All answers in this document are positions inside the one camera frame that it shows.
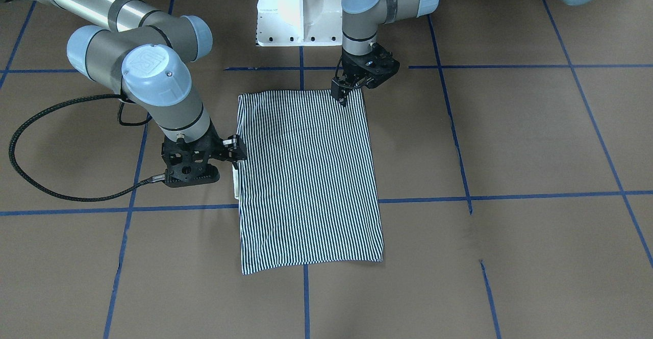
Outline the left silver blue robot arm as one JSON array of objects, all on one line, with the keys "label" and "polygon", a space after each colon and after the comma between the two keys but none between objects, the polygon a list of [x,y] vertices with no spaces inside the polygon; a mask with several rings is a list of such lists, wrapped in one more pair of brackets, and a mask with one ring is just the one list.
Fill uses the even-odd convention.
[{"label": "left silver blue robot arm", "polygon": [[[560,0],[579,6],[592,0]],[[346,106],[353,91],[377,88],[394,76],[400,63],[392,53],[378,44],[382,24],[429,15],[439,0],[341,0],[341,57],[331,81],[330,94]]]}]

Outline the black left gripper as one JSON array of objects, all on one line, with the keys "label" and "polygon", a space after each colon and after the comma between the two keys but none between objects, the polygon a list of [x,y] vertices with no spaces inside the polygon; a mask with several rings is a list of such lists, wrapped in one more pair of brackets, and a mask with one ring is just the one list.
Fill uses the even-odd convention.
[{"label": "black left gripper", "polygon": [[347,104],[347,97],[352,91],[363,87],[377,88],[397,74],[400,68],[400,62],[378,43],[371,45],[370,53],[360,56],[342,49],[338,64],[343,69],[343,75],[338,76],[336,70],[331,81],[331,97],[341,106]]}]

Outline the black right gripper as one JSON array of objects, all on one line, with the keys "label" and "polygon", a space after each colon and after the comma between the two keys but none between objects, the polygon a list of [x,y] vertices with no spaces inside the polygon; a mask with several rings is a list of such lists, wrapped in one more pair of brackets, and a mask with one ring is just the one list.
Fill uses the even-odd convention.
[{"label": "black right gripper", "polygon": [[247,160],[247,148],[238,134],[222,139],[214,125],[210,125],[207,132],[193,142],[166,138],[161,157],[166,164],[163,183],[179,188],[219,181],[219,170],[209,160],[230,162],[238,169],[238,162]]}]

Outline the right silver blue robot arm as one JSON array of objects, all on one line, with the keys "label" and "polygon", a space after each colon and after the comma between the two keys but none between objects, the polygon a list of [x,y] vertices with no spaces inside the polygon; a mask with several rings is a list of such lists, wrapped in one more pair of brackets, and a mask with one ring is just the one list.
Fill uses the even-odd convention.
[{"label": "right silver blue robot arm", "polygon": [[117,99],[141,106],[165,135],[166,170],[151,182],[173,188],[213,183],[219,171],[211,159],[235,170],[246,159],[240,137],[217,134],[187,67],[212,51],[212,32],[201,18],[175,17],[143,0],[34,1],[88,21],[68,39],[70,64]]}]

